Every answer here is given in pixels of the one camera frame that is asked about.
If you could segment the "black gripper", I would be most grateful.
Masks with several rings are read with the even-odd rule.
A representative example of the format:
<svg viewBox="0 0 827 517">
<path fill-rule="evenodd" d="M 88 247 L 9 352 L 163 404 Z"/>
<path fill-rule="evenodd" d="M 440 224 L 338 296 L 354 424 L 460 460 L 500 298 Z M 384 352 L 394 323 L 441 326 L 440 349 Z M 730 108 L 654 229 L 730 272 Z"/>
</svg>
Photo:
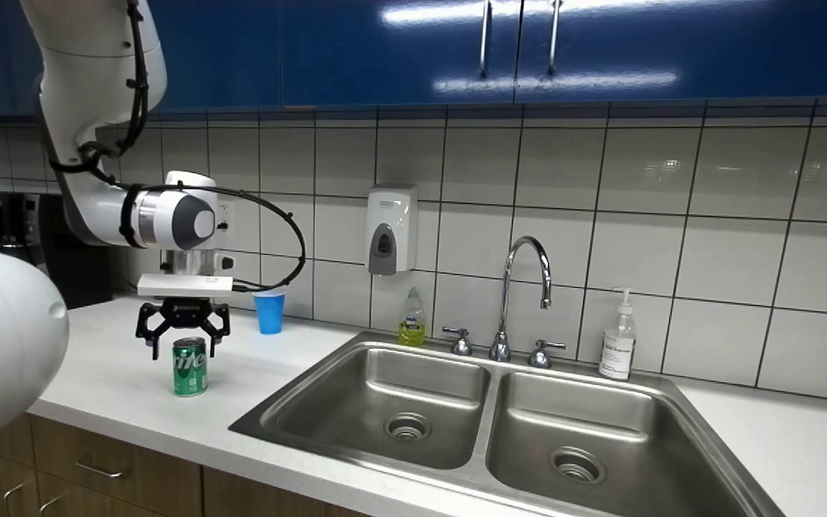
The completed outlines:
<svg viewBox="0 0 827 517">
<path fill-rule="evenodd" d="M 209 359 L 225 336 L 230 336 L 230 305 L 212 305 L 206 298 L 163 298 L 160 305 L 141 305 L 134 318 L 134 336 L 147 342 L 150 359 L 159 362 L 160 336 L 170 326 L 200 326 L 209 336 Z"/>
</svg>

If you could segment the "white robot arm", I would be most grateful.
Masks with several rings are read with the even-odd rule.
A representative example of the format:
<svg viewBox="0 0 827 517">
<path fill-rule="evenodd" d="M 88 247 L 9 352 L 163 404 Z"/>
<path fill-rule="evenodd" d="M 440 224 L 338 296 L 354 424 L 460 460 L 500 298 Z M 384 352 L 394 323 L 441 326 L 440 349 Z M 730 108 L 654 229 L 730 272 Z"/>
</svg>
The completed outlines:
<svg viewBox="0 0 827 517">
<path fill-rule="evenodd" d="M 39 45 L 38 105 L 70 229 L 95 247 L 209 252 L 215 180 L 173 168 L 159 187 L 118 183 L 120 158 L 166 92 L 150 0 L 21 0 Z"/>
</svg>

